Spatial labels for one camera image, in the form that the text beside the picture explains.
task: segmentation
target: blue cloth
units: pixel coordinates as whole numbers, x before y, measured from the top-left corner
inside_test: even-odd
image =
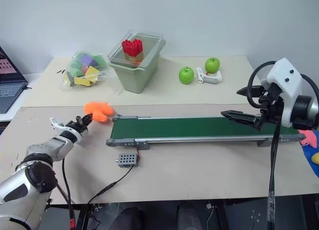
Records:
[[[319,140],[319,132],[318,131],[314,131],[317,140]],[[311,147],[310,145],[306,145],[303,146],[303,151],[304,151],[304,155],[306,157],[306,159],[308,160],[308,163],[310,164],[311,168],[313,169],[314,173],[317,175],[317,177],[319,178],[319,165],[314,164],[311,161],[311,157],[315,154],[319,152],[319,147],[317,144],[316,148]]]

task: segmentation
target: plastic container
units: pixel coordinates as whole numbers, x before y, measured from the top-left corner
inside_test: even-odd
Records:
[[[144,59],[136,63],[125,59],[122,41],[140,39],[143,43]],[[165,45],[163,35],[130,31],[110,52],[109,64],[114,68],[123,88],[133,93],[141,93],[157,70],[160,51]]]

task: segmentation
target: yellow object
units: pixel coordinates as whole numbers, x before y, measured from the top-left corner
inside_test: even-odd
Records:
[[[74,77],[74,83],[75,84],[80,84],[80,85],[85,85],[85,86],[90,86],[91,83],[88,79],[83,78],[83,77]]]
[[[67,73],[65,73],[64,79],[65,79],[66,83],[67,83],[69,86],[71,86],[71,81],[70,81],[69,75],[68,75]]]
[[[100,71],[93,66],[90,66],[86,71],[84,78],[90,80],[91,82],[95,83],[98,80]]]
[[[315,153],[312,157],[311,157],[311,161],[314,164],[318,164],[319,165],[319,153]]]

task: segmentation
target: beige table top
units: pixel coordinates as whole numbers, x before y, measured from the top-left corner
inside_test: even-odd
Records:
[[[54,58],[41,79],[23,103],[23,107],[83,106],[89,101],[109,102],[111,105],[140,104],[246,104],[247,99],[236,91],[247,86],[252,67],[245,56],[219,57],[222,82],[214,85],[181,84],[179,70],[184,66],[204,69],[208,57],[161,57],[154,76],[141,94],[122,89],[118,79],[108,79],[98,86],[61,88],[63,74],[71,58]]]
[[[248,105],[134,105],[114,106],[116,113],[152,117],[216,116],[220,111],[253,111]],[[21,108],[0,136],[0,181],[13,173],[25,157],[27,146],[51,138],[55,131],[50,117],[64,123],[83,115],[82,107]],[[87,203],[98,191],[120,178],[127,169],[117,166],[119,153],[134,148],[105,145],[112,123],[93,122],[89,135],[66,157],[66,175],[72,200]],[[140,151],[139,166],[121,182],[93,202],[130,202],[265,197],[270,175],[270,148],[256,143],[172,143],[153,144]],[[54,163],[56,177],[65,189],[61,162]],[[277,196],[319,192],[319,181],[298,143],[280,143],[275,170]],[[64,204],[57,191],[54,204]]]

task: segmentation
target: plastic bag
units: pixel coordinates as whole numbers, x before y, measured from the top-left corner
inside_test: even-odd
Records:
[[[65,69],[62,87],[93,86],[110,76],[110,67],[101,54],[79,52]]]

